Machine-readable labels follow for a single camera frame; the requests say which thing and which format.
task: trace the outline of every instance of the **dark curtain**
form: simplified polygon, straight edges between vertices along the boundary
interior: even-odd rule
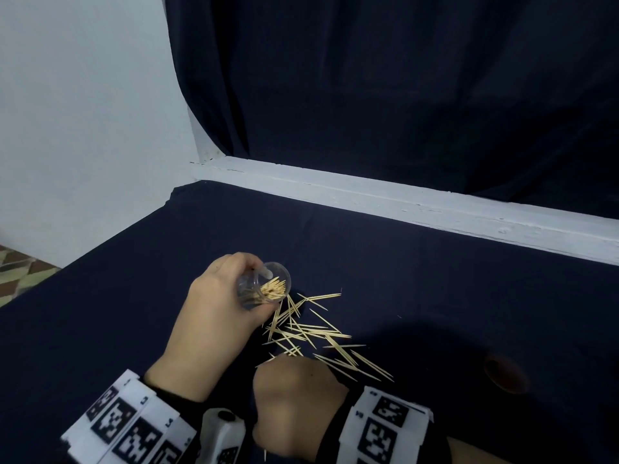
[[[619,0],[166,0],[228,155],[619,218]]]

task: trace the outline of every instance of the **patterned floor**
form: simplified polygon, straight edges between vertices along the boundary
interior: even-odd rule
[[[0,246],[0,307],[58,270],[47,262]]]

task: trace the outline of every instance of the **plastic container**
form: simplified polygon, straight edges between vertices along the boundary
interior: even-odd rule
[[[280,281],[285,282],[285,291],[281,297],[269,299],[263,295],[260,288],[276,276],[279,277]],[[279,303],[290,293],[291,286],[290,273],[282,264],[266,262],[259,269],[246,272],[239,277],[236,285],[236,294],[241,305],[252,307],[265,303]]]

